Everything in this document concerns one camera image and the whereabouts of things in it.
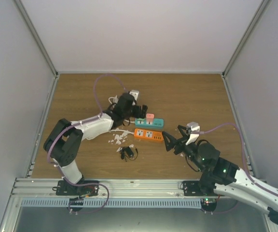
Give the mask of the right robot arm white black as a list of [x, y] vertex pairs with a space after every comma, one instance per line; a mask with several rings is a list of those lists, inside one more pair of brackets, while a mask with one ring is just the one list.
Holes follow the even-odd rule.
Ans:
[[163, 131], [167, 151], [182, 153], [201, 172], [198, 190], [202, 195], [227, 196], [250, 205], [263, 213], [278, 225], [278, 188], [273, 187], [250, 175], [244, 168], [221, 158], [221, 153], [207, 140], [200, 140], [200, 126], [191, 122], [187, 126], [178, 126], [181, 138], [174, 138]]

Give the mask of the black adapter with cable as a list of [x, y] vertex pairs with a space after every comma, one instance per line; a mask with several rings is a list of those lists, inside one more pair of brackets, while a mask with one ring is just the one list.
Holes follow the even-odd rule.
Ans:
[[125, 162], [129, 161], [134, 161], [138, 157], [138, 149], [136, 147], [122, 147], [119, 151], [120, 153], [120, 159], [125, 160]]

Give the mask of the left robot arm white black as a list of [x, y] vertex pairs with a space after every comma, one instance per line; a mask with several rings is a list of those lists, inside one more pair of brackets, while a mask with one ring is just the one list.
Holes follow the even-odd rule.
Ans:
[[116, 103], [111, 104], [100, 114], [80, 121], [59, 120], [44, 142], [47, 160], [59, 168], [62, 177], [68, 182], [67, 189], [73, 195], [83, 192], [83, 175], [76, 164], [81, 142], [92, 140], [101, 134], [121, 126], [130, 118], [146, 116], [147, 106], [137, 105], [139, 91], [124, 92]]

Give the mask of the teal power strip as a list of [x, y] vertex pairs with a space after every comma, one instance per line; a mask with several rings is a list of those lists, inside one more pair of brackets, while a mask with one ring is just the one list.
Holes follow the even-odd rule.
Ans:
[[154, 118], [153, 121], [136, 119], [135, 126], [138, 128], [162, 129], [164, 127], [164, 120], [162, 118]]

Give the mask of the pink plug adapter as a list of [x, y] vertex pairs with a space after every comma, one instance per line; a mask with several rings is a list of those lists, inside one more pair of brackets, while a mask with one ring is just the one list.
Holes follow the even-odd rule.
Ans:
[[153, 120], [154, 120], [154, 114], [147, 113], [146, 114], [146, 123], [148, 125], [153, 124]]

